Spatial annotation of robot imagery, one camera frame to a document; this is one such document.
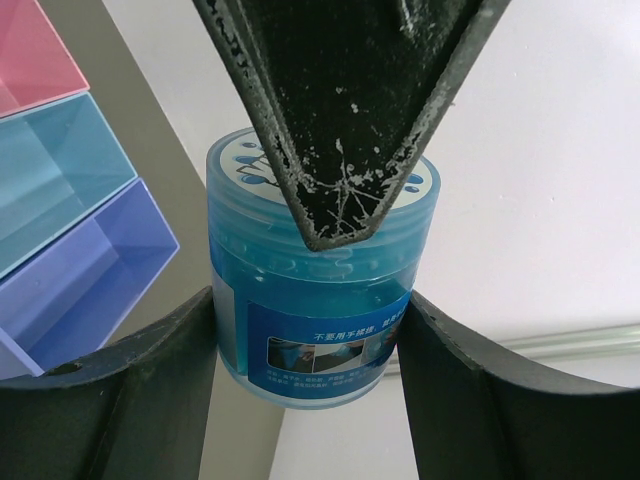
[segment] white surface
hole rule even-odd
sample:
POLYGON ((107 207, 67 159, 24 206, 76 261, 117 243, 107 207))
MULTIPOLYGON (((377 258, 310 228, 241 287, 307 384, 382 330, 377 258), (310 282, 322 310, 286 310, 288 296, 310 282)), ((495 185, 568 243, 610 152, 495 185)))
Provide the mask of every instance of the white surface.
POLYGON ((417 289, 495 339, 638 322, 640 3, 513 0, 428 149, 417 289))
POLYGON ((399 378, 331 410, 287 410, 271 480, 417 480, 399 378))

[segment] water drop graphic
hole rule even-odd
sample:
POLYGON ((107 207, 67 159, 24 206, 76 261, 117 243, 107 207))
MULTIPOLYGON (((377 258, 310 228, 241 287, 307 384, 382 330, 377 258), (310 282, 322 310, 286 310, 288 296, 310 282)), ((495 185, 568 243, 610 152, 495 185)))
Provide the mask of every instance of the water drop graphic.
POLYGON ((411 175, 409 175, 409 180, 407 180, 407 183, 413 183, 415 185, 420 185, 423 182, 424 182, 424 179, 420 175, 417 175, 415 173, 412 173, 411 175))
POLYGON ((233 159, 238 163, 244 163, 245 165, 251 165, 256 162, 260 157, 248 157, 248 156, 239 156, 233 157, 233 159))
POLYGON ((240 180, 248 185, 259 185, 267 181, 266 178, 258 177, 257 175, 243 175, 240 180))

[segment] plastic drawer unit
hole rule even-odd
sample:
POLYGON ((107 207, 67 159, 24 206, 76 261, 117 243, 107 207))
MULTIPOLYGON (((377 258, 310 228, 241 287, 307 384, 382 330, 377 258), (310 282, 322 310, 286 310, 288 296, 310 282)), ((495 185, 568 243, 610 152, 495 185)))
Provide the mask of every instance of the plastic drawer unit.
POLYGON ((136 180, 0 283, 0 379, 101 348, 177 250, 136 180))
POLYGON ((0 120, 0 279, 135 178, 88 93, 0 120))

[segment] plastic jar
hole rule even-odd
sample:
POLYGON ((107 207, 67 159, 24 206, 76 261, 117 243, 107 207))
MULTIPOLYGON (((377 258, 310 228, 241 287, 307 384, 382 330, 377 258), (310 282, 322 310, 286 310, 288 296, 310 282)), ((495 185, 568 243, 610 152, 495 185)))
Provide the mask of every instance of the plastic jar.
POLYGON ((395 346, 440 190, 421 159, 370 239, 304 244, 253 129, 209 151, 209 242, 220 353, 241 385, 291 408, 354 400, 395 346))

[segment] blue gel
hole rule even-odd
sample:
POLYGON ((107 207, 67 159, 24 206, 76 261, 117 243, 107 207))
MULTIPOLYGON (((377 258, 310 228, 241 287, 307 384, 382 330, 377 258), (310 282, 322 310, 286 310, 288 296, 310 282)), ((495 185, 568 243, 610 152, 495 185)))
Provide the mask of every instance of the blue gel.
POLYGON ((370 239, 311 252, 255 132, 213 145, 207 193, 216 324, 236 381, 292 408, 341 405, 375 386, 440 190, 424 158, 409 182, 370 239))

